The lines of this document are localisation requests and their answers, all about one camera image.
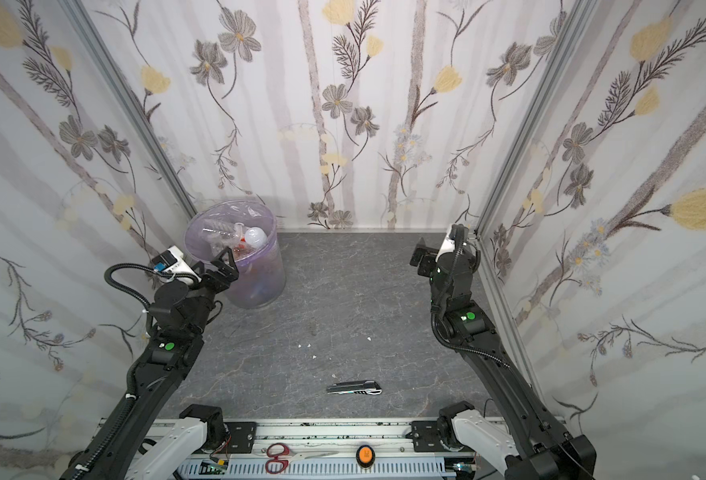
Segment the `clear water bottle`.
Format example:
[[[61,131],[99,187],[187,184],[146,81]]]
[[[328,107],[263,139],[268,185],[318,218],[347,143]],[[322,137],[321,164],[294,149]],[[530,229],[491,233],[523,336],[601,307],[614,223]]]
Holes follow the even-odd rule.
[[[236,222],[207,218],[203,220],[202,234],[210,244],[238,244],[244,237],[244,225]]]

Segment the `purple lined trash bin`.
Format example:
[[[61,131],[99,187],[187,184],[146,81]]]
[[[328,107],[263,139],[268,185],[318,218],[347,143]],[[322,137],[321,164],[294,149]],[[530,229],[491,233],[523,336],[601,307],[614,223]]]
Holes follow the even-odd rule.
[[[209,268],[217,255],[231,249],[239,277],[225,296],[236,307],[257,309],[276,300],[286,285],[277,231],[277,218],[262,203],[229,200],[189,222],[184,249]]]

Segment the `white red label bottle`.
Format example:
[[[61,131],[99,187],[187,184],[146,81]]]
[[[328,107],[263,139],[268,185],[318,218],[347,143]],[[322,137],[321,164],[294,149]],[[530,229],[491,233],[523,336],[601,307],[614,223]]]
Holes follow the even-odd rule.
[[[233,256],[236,262],[245,261],[250,255],[258,251],[258,248],[252,247],[245,242],[239,242],[232,248]]]

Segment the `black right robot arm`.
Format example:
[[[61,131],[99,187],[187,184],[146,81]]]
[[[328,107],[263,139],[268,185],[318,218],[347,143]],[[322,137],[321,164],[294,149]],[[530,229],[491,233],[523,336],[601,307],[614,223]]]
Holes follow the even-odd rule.
[[[556,419],[505,351],[498,329],[472,298],[481,253],[469,229],[451,225],[440,247],[419,241],[410,263],[428,278],[431,331],[472,368],[505,424],[490,423],[467,403],[443,409],[443,444],[467,447],[506,479],[590,479],[596,451]]]

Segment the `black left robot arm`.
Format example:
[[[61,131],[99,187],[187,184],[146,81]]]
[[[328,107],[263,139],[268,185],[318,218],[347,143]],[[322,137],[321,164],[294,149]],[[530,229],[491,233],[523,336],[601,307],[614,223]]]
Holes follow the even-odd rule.
[[[123,479],[160,410],[187,378],[204,346],[203,333],[219,303],[216,296],[239,278],[233,250],[192,266],[169,248],[153,264],[118,263],[106,269],[109,286],[137,299],[150,339],[126,374],[126,391],[90,444],[73,457],[63,479]],[[140,270],[163,280],[148,300],[113,278],[120,270]]]

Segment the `black utility knife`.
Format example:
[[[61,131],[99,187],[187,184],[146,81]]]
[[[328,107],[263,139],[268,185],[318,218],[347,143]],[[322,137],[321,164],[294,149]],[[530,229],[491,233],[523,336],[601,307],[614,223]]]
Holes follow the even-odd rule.
[[[345,395],[360,394],[376,396],[382,393],[382,388],[374,380],[357,380],[332,384],[326,388],[327,394]]]

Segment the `small green circuit board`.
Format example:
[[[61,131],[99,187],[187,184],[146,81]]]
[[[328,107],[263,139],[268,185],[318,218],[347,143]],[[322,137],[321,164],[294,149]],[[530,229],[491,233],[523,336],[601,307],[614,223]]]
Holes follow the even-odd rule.
[[[210,460],[202,461],[198,474],[203,475],[225,475],[227,473],[227,466]]]

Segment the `orange black knob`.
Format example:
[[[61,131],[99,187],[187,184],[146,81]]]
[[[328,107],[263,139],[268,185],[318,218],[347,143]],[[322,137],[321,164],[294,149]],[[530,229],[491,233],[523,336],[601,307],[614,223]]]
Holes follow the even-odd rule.
[[[369,469],[375,463],[376,454],[371,446],[361,445],[356,451],[355,459],[360,468]]]

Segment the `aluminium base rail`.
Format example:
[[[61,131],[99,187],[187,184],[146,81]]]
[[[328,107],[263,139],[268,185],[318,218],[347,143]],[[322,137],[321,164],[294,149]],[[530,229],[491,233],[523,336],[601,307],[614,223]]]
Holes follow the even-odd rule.
[[[218,447],[205,446],[201,420],[161,419],[146,435],[126,479],[501,479],[473,450],[450,449],[432,418],[225,419]],[[292,462],[281,474],[265,471],[266,449],[284,443],[295,452],[335,455]],[[362,469],[355,455],[371,446],[374,465]],[[199,475],[202,461],[227,466],[225,475]]]

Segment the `red handled scissors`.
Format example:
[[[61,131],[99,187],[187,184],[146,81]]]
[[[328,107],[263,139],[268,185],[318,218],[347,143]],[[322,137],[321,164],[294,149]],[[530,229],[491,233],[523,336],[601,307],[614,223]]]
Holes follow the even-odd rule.
[[[265,453],[267,456],[265,471],[271,475],[283,473],[289,468],[292,462],[335,455],[334,451],[295,452],[284,443],[271,444],[266,449]]]

